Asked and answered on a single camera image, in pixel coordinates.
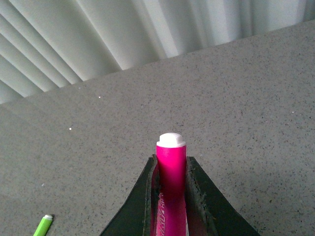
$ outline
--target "white fabric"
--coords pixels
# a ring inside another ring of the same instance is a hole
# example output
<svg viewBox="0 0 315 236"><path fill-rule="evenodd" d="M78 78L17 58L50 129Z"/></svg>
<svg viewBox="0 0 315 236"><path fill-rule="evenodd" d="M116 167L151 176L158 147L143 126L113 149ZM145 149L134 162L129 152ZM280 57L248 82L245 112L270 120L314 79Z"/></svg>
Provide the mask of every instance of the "white fabric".
<svg viewBox="0 0 315 236"><path fill-rule="evenodd" d="M0 0L0 103L315 18L315 0Z"/></svg>

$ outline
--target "curtain fold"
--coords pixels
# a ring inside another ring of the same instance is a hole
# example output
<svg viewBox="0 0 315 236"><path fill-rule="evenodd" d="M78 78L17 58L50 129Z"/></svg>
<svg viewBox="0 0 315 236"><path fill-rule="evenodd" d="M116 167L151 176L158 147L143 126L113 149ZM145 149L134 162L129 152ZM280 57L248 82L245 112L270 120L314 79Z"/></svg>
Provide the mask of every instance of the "curtain fold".
<svg viewBox="0 0 315 236"><path fill-rule="evenodd" d="M315 0L0 0L0 103L315 18Z"/></svg>

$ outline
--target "pink highlighter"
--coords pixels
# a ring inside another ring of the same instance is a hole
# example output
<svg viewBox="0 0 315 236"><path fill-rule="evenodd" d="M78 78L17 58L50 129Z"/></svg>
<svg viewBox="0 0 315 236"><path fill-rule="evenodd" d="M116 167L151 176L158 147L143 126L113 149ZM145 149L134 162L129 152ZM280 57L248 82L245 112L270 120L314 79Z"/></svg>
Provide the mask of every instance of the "pink highlighter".
<svg viewBox="0 0 315 236"><path fill-rule="evenodd" d="M157 163L161 189L156 236L185 236L186 143L180 134L166 133L159 137Z"/></svg>

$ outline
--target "speckled countertop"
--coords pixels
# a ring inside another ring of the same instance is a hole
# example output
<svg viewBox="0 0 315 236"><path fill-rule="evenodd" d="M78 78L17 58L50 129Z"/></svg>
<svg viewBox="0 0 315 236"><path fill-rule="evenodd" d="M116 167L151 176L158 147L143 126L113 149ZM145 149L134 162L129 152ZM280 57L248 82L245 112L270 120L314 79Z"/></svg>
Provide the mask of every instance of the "speckled countertop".
<svg viewBox="0 0 315 236"><path fill-rule="evenodd" d="M0 106L0 235L97 236L181 133L262 236L315 232L315 21Z"/></svg>

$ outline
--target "green pencil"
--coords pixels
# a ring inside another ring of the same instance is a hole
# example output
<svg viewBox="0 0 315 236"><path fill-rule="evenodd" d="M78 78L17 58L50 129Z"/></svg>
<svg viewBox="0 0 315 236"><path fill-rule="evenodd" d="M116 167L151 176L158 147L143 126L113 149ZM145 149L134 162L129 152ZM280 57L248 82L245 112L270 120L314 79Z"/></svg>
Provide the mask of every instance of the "green pencil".
<svg viewBox="0 0 315 236"><path fill-rule="evenodd" d="M45 236L52 222L53 217L51 215L45 215L41 219L33 236Z"/></svg>

